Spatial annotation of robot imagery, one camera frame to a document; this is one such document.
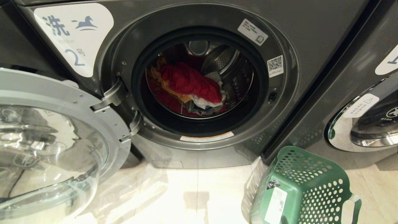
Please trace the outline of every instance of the laundry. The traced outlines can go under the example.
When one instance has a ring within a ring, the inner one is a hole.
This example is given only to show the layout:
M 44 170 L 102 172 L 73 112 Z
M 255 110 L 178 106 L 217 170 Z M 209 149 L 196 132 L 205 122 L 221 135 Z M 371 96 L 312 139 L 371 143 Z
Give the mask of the laundry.
M 172 89 L 170 89 L 169 87 L 169 81 L 165 81 L 162 79 L 162 74 L 159 72 L 159 69 L 162 65 L 166 65 L 167 61 L 164 57 L 161 57 L 157 60 L 156 62 L 156 68 L 152 67 L 150 69 L 150 72 L 152 74 L 152 77 L 156 80 L 158 80 L 158 82 L 161 82 L 162 87 L 164 90 L 166 90 L 167 92 L 171 93 L 172 95 L 178 97 L 179 100 L 181 100 L 182 102 L 186 103 L 190 100 L 192 100 L 192 98 L 188 95 L 185 94 L 180 94 L 180 93 L 176 93 L 174 92 Z
M 215 71 L 215 72 L 211 72 L 207 75 L 205 75 L 205 77 L 213 80 L 214 82 L 216 82 L 219 85 L 219 88 L 221 89 L 222 86 L 222 81 L 221 81 L 221 76 L 220 73 Z M 221 101 L 218 103 L 213 103 L 210 101 L 207 101 L 201 97 L 198 97 L 197 95 L 194 94 L 190 94 L 188 95 L 190 98 L 192 98 L 193 102 L 200 108 L 202 109 L 207 109 L 208 107 L 218 107 L 223 105 L 223 102 L 226 98 L 225 92 L 223 90 L 221 90 Z
M 218 83 L 211 78 L 204 77 L 200 72 L 177 62 L 176 65 L 162 65 L 160 68 L 162 80 L 169 81 L 171 90 L 179 94 L 195 95 L 211 103 L 222 102 L 222 94 Z

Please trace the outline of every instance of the gray washing machine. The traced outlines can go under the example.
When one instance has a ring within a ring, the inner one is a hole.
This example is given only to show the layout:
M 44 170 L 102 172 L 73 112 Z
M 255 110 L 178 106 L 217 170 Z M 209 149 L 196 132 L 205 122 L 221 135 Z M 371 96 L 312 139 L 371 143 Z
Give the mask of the gray washing machine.
M 92 109 L 113 108 L 150 163 L 196 169 L 258 157 L 368 1 L 15 3 L 76 82 L 102 100 Z M 222 106 L 198 108 L 166 91 L 152 69 L 178 63 L 219 73 Z
M 294 145 L 367 167 L 397 153 L 398 2 L 381 1 L 326 78 L 263 152 L 269 163 Z

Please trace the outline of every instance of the tiled floor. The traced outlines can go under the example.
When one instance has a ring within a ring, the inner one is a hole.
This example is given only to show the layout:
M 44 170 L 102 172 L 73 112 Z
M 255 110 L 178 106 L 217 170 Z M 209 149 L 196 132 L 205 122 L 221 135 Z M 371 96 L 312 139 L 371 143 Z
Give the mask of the tiled floor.
M 142 162 L 100 185 L 73 223 L 245 224 L 248 214 L 242 200 L 250 190 L 246 184 L 258 179 L 256 171 L 261 169 L 256 165 L 181 170 L 155 169 Z M 351 191 L 362 199 L 358 223 L 398 224 L 398 171 L 379 171 L 373 165 L 346 172 Z M 349 221 L 347 214 L 343 221 Z

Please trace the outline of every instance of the plastic basket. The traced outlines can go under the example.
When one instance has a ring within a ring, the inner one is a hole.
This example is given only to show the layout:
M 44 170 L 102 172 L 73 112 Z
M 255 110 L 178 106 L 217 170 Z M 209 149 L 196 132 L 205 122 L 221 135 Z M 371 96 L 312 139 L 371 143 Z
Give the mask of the plastic basket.
M 361 200 L 336 163 L 294 146 L 280 150 L 259 185 L 250 212 L 252 224 L 339 224 L 343 203 Z

